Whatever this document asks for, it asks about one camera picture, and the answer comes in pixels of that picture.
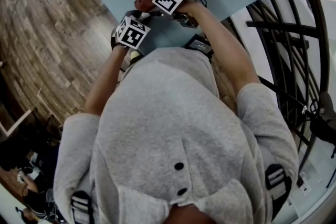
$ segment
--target black railing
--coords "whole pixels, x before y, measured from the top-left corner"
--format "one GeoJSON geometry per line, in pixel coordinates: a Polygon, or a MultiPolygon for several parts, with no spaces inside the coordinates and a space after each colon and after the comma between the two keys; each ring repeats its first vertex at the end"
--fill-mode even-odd
{"type": "MultiPolygon", "coordinates": [[[[300,170],[304,166],[316,141],[315,135],[308,139],[305,137],[306,116],[300,111],[304,106],[308,107],[309,98],[319,100],[322,92],[328,91],[329,83],[329,44],[326,21],[320,0],[308,0],[311,6],[316,27],[303,25],[300,20],[294,0],[288,0],[294,15],[295,23],[286,23],[275,0],[270,0],[275,14],[262,1],[256,1],[247,7],[252,21],[246,22],[249,27],[256,27],[261,42],[264,46],[274,84],[261,78],[263,84],[277,93],[279,109],[284,119],[297,134],[301,142],[307,145],[307,150],[300,163],[300,170]],[[298,33],[299,38],[293,37],[290,33],[298,33]],[[318,39],[320,49],[320,86],[309,67],[307,49],[309,43],[305,36],[318,39]],[[289,58],[289,65],[286,64],[280,54],[278,43],[286,49],[289,58]],[[305,83],[304,93],[297,85],[296,70],[305,83]]],[[[319,102],[313,102],[314,109],[319,113],[319,102]]]]}

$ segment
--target wooden floor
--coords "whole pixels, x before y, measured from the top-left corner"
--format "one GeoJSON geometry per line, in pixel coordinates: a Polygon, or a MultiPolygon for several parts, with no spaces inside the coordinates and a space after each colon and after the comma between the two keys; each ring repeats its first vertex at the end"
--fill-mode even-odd
{"type": "Polygon", "coordinates": [[[0,60],[24,110],[62,123],[81,110],[116,20],[100,0],[0,0],[0,60]]]}

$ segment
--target gray sleeve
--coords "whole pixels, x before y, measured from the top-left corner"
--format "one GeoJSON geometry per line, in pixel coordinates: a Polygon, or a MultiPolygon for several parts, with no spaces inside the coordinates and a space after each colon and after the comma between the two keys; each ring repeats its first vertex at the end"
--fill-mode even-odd
{"type": "Polygon", "coordinates": [[[65,120],[54,179],[55,202],[68,223],[71,197],[90,167],[100,117],[77,114],[65,120]]]}
{"type": "Polygon", "coordinates": [[[299,166],[295,142],[267,88],[261,83],[244,86],[238,93],[237,107],[239,118],[253,132],[258,145],[272,154],[294,184],[299,166]]]}

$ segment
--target floor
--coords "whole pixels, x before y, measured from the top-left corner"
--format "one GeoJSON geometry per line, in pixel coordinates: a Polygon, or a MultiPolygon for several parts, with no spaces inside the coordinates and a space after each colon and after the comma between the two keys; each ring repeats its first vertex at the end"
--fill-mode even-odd
{"type": "Polygon", "coordinates": [[[100,0],[0,0],[0,60],[23,110],[59,123],[79,112],[117,25],[100,0]]]}

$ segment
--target black button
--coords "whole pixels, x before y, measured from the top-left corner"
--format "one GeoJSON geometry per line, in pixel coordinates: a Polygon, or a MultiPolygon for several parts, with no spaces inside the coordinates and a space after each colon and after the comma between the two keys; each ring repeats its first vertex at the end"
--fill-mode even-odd
{"type": "Polygon", "coordinates": [[[187,188],[181,188],[181,189],[177,192],[177,195],[181,196],[181,195],[185,194],[185,192],[186,192],[187,190],[188,190],[187,188]]]}
{"type": "Polygon", "coordinates": [[[184,167],[184,164],[183,163],[177,163],[177,164],[174,165],[174,167],[175,167],[176,170],[182,170],[183,167],[184,167]]]}

